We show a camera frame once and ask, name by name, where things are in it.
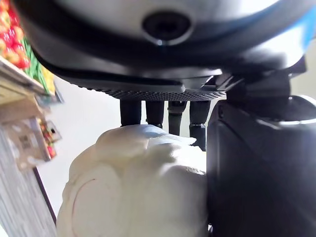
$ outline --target perforated plate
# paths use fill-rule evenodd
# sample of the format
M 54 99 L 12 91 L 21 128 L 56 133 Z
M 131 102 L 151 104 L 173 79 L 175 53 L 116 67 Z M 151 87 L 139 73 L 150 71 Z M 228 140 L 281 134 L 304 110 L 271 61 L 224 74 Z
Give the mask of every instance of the perforated plate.
M 120 100 L 145 100 L 145 101 L 205 101 L 213 100 L 225 95 L 223 91 L 196 92 L 151 92 L 151 91 L 122 91 L 105 90 L 105 93 Z

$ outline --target white stuffed animal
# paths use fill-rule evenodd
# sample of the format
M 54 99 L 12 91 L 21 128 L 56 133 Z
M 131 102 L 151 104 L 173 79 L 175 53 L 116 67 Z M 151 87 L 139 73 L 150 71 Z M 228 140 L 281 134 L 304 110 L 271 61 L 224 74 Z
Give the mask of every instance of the white stuffed animal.
M 206 155 L 151 125 L 103 133 L 72 163 L 58 237 L 207 236 Z

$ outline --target white wall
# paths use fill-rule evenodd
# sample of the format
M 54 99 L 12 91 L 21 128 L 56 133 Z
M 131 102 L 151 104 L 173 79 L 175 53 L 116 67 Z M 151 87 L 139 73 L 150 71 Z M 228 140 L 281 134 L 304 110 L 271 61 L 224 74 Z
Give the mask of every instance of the white wall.
M 310 45 L 306 59 L 308 71 L 292 79 L 292 94 L 304 94 L 316 99 L 316 40 Z
M 293 94 L 306 94 L 316 98 L 316 42 L 307 54 L 309 71 L 292 80 Z M 39 167 L 39 173 L 57 214 L 62 203 L 62 191 L 68 181 L 68 170 L 73 159 L 95 143 L 101 133 L 120 126 L 119 100 L 102 92 L 88 91 L 56 79 L 65 104 L 52 107 L 51 119 L 63 139 L 56 144 L 58 156 Z M 189 136 L 189 105 L 183 114 L 181 135 Z M 168 131 L 168 112 L 165 104 L 164 129 Z M 146 109 L 143 104 L 142 123 Z

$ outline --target camera lens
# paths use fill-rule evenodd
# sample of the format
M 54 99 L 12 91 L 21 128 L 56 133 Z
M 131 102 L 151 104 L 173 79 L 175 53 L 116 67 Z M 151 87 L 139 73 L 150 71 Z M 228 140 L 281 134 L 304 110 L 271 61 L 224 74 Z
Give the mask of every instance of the camera lens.
M 175 12 L 157 12 L 147 16 L 143 21 L 143 30 L 150 41 L 158 44 L 173 44 L 180 40 L 191 29 L 188 17 Z

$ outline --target gray floor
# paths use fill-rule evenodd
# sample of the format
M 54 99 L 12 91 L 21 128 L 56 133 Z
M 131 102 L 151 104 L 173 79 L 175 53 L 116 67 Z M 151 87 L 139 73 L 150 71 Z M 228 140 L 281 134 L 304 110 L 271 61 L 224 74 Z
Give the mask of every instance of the gray floor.
M 9 237 L 55 237 L 56 228 L 33 171 L 21 173 L 0 126 L 0 225 Z

